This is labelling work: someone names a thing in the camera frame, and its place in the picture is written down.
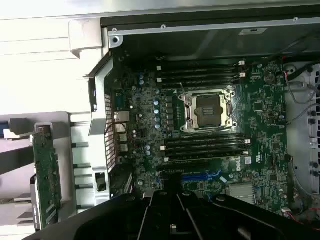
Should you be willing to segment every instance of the metal bracket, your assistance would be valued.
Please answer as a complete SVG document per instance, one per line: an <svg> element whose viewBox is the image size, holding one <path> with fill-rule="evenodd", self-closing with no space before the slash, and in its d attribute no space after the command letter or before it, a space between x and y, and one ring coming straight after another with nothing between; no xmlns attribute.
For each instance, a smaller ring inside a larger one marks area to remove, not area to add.
<svg viewBox="0 0 320 240"><path fill-rule="evenodd" d="M109 48L114 49L119 46L124 42L124 36L119 35L119 36L109 36Z"/></svg>

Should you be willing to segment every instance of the motherboard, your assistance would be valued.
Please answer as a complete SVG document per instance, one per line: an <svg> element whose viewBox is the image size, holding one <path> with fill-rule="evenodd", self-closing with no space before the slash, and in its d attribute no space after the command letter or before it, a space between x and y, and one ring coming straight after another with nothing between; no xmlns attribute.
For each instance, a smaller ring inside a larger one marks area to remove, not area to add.
<svg viewBox="0 0 320 240"><path fill-rule="evenodd" d="M210 199L224 193L280 214L288 205L281 61L159 62L125 68L111 89L118 164L139 194L170 174Z"/></svg>

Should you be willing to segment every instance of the green circuit board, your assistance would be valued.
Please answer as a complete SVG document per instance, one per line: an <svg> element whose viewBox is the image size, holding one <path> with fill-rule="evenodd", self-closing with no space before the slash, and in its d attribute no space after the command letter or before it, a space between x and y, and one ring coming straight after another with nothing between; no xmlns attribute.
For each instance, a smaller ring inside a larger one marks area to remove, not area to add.
<svg viewBox="0 0 320 240"><path fill-rule="evenodd" d="M39 126L32 135L41 228L58 216L61 203L59 164L50 126Z"/></svg>
<svg viewBox="0 0 320 240"><path fill-rule="evenodd" d="M201 62L176 62L177 68L210 64L237 63L239 59L210 60ZM286 134L285 82L282 74L265 81L266 73L282 73L280 61L248 67L246 76L229 86L232 98L232 118L236 127L223 131L224 135L241 133L248 136L248 153L180 162L180 169L172 170L182 176L209 173L207 179L186 178L183 189L199 192L203 196L232 193L245 186L250 203L280 214L288 204L288 163ZM179 139L189 133L181 131L185 122L185 104L179 96L196 87L162 89L157 65L148 70L127 69L123 78L112 89L112 104L115 112L128 111L130 121L126 123L127 145L125 151L118 150L123 161L134 167L134 187L141 194L148 190L161 189L159 166L166 166L161 146L166 139ZM168 128L168 108L172 125Z"/></svg>

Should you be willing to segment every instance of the ram slot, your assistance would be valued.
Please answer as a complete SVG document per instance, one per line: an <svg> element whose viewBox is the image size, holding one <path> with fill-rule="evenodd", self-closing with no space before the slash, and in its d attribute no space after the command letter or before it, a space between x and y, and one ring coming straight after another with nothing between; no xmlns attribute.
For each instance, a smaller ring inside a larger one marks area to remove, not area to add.
<svg viewBox="0 0 320 240"><path fill-rule="evenodd" d="M248 152L246 149L229 149L226 150L210 150L210 151L194 151L194 152L175 152L165 155L165 162L172 161L189 161L189 160L203 160L203 159L218 159L227 157L246 156Z"/></svg>

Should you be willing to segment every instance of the cpu socket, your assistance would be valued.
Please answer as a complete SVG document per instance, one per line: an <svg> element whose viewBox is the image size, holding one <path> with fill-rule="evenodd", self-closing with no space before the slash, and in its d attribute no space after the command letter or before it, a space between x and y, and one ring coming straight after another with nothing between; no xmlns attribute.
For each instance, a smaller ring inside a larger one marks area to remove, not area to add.
<svg viewBox="0 0 320 240"><path fill-rule="evenodd" d="M230 89L188 91L179 95L184 102L185 133L208 133L237 126L232 119L232 98L236 92Z"/></svg>

